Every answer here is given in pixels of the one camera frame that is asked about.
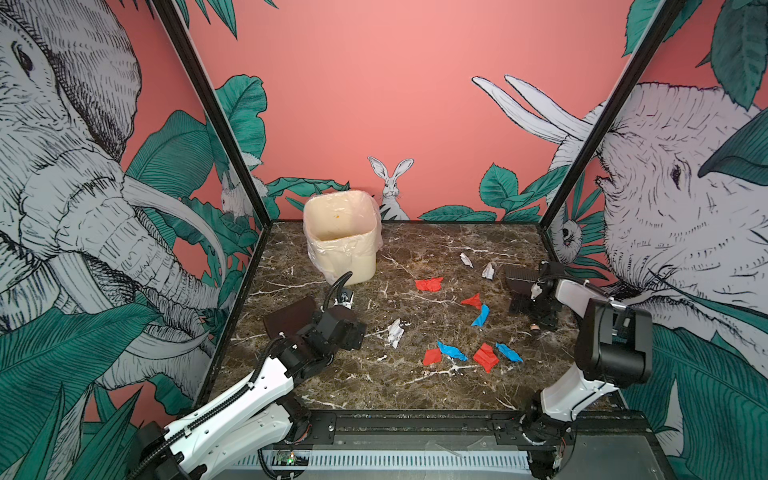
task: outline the cable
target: cable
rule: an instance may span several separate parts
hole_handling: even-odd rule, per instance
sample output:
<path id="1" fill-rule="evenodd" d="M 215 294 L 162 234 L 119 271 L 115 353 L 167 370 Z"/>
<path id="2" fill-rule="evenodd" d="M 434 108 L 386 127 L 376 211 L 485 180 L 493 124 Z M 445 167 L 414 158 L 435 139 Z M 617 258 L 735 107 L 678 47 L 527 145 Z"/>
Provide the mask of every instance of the cable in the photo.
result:
<path id="1" fill-rule="evenodd" d="M 262 351 L 261 355 L 259 356 L 259 361 L 257 363 L 256 368 L 253 370 L 253 373 L 250 376 L 250 382 L 256 382 L 256 380 L 259 378 L 259 375 L 261 374 L 261 369 L 264 368 L 264 363 L 266 362 L 266 359 L 270 356 L 270 351 L 272 348 L 282 340 L 283 337 L 277 337 L 275 339 L 272 339 L 269 344 L 267 344 L 266 348 Z M 226 407 L 232 405 L 235 403 L 241 396 L 245 395 L 246 392 L 248 392 L 250 388 L 248 385 L 243 385 L 240 390 L 237 390 L 231 397 L 224 400 L 219 405 L 213 407 L 211 410 L 205 412 L 203 415 L 201 415 L 198 419 L 195 419 L 192 423 L 190 423 L 185 429 L 181 429 L 178 432 L 174 433 L 168 440 L 163 442 L 159 447 L 157 447 L 151 454 L 147 455 L 147 457 L 142 460 L 139 465 L 131 470 L 131 472 L 127 475 L 126 480 L 136 480 L 138 478 L 139 474 L 141 474 L 146 467 L 149 466 L 157 457 L 162 455 L 163 452 L 165 452 L 166 449 L 168 449 L 171 445 L 173 445 L 177 440 L 182 438 L 186 432 L 191 432 L 192 430 L 195 430 L 198 426 L 203 425 L 208 420 L 212 419 L 214 416 L 218 415 L 219 412 L 223 411 Z"/>
<path id="2" fill-rule="evenodd" d="M 306 470 L 295 470 L 291 472 L 287 472 L 285 475 L 276 475 L 275 472 L 270 471 L 266 467 L 266 462 L 264 461 L 264 454 L 261 451 L 262 449 L 259 449 L 259 465 L 261 465 L 261 471 L 264 472 L 264 475 L 271 478 L 272 480 L 277 480 L 278 478 L 296 478 L 299 475 L 306 472 Z"/>
<path id="3" fill-rule="evenodd" d="M 337 287 L 339 287 L 339 285 L 344 285 L 351 276 L 352 276 L 352 272 L 347 272 L 347 273 L 344 273 L 342 276 L 340 276 L 338 279 L 336 279 L 335 282 L 333 282 L 330 289 L 328 290 L 328 293 L 326 293 L 326 298 L 323 300 L 323 312 L 328 310 L 328 304 L 331 303 L 331 298 L 333 298 L 333 291 Z"/>

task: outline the rabbit ear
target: rabbit ear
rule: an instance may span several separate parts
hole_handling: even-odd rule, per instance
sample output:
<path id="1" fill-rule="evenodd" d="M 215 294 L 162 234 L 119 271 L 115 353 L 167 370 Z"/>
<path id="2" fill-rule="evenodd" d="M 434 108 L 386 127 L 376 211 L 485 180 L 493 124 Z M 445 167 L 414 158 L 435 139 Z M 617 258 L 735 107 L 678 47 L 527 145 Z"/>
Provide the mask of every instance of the rabbit ear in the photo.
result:
<path id="1" fill-rule="evenodd" d="M 406 171 L 408 171 L 410 167 L 413 167 L 413 159 L 408 158 L 406 160 L 403 160 L 398 164 L 397 168 L 395 169 L 395 173 L 392 174 L 392 178 L 397 178 L 400 175 L 404 174 Z"/>
<path id="2" fill-rule="evenodd" d="M 376 160 L 374 157 L 368 157 L 368 161 L 371 162 L 373 173 L 379 175 L 384 180 L 389 179 L 389 172 L 386 170 L 386 167 L 381 161 Z"/>

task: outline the elephant ear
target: elephant ear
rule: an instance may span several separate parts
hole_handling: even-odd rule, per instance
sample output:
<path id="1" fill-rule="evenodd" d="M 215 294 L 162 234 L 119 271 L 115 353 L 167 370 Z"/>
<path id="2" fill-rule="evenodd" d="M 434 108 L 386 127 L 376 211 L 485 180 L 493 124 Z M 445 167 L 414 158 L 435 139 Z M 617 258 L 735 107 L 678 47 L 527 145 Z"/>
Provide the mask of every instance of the elephant ear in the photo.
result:
<path id="1" fill-rule="evenodd" d="M 94 139 L 119 159 L 134 130 L 141 73 L 107 2 L 0 0 L 0 11 L 32 36 Z"/>
<path id="2" fill-rule="evenodd" d="M 720 172 L 768 186 L 768 109 L 741 127 L 699 169 L 699 178 Z"/>

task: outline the black metal frame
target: black metal frame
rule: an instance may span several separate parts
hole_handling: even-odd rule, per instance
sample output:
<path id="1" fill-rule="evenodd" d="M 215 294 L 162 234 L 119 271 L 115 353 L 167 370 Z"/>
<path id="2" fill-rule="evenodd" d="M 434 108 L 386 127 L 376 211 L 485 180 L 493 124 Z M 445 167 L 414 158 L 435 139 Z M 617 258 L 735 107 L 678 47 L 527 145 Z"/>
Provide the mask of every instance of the black metal frame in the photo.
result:
<path id="1" fill-rule="evenodd" d="M 214 126 L 224 153 L 230 158 L 232 166 L 237 172 L 237 176 L 240 178 L 240 182 L 253 204 L 253 208 L 256 210 L 259 222 L 261 222 L 262 227 L 266 228 L 268 225 L 271 225 L 272 220 L 266 212 L 264 202 L 261 201 L 261 197 L 253 185 L 250 172 L 243 161 L 240 147 L 237 146 L 237 139 L 232 133 L 227 118 L 221 111 L 221 105 L 219 104 L 216 92 L 210 84 L 203 65 L 200 63 L 200 58 L 197 56 L 197 51 L 187 32 L 187 26 L 177 13 L 176 3 L 174 0 L 152 0 L 152 2 L 154 3 L 155 10 L 157 10 L 157 16 L 163 22 L 168 38 L 170 38 L 171 43 L 176 48 L 181 64 L 187 71 L 187 76 L 189 76 L 195 92 L 197 92 L 197 96 L 200 98 L 200 103 L 203 104 L 205 113 Z"/>
<path id="2" fill-rule="evenodd" d="M 589 132 L 587 140 L 581 146 L 581 150 L 574 159 L 571 169 L 568 170 L 562 185 L 541 217 L 539 224 L 544 230 L 549 228 L 554 216 L 568 199 L 568 195 L 573 190 L 574 185 L 576 185 L 578 178 L 592 160 L 605 134 L 611 129 L 611 125 L 624 106 L 624 102 L 627 101 L 630 93 L 632 93 L 635 85 L 640 80 L 645 68 L 664 40 L 670 25 L 672 25 L 674 19 L 683 9 L 685 2 L 686 0 L 665 0 L 662 6 L 659 7 L 660 10 L 651 21 L 648 30 L 646 30 L 645 35 L 641 39 L 640 45 L 638 45 L 632 55 L 632 59 L 624 69 L 624 73 L 608 98 L 598 121 L 595 122 L 592 131 Z"/>

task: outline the elephant eye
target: elephant eye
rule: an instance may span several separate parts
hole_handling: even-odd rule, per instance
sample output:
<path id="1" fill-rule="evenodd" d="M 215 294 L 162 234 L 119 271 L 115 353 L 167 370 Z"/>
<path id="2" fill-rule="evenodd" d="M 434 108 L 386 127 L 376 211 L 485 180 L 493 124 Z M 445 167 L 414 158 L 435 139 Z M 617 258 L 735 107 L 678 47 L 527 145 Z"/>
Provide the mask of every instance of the elephant eye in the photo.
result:
<path id="1" fill-rule="evenodd" d="M 14 41 L 11 44 L 11 50 L 13 50 L 13 55 L 16 56 L 16 61 L 18 61 L 18 64 L 21 65 L 21 67 L 24 69 L 24 73 L 29 76 L 29 72 L 35 68 L 35 66 L 32 64 L 32 59 L 29 58 L 29 55 L 24 53 L 22 46 L 17 41 Z"/>
<path id="2" fill-rule="evenodd" d="M 680 165 L 675 165 L 672 168 L 672 173 L 670 175 L 672 176 L 672 181 L 674 182 L 675 187 L 677 187 L 677 189 L 679 190 L 680 189 Z"/>

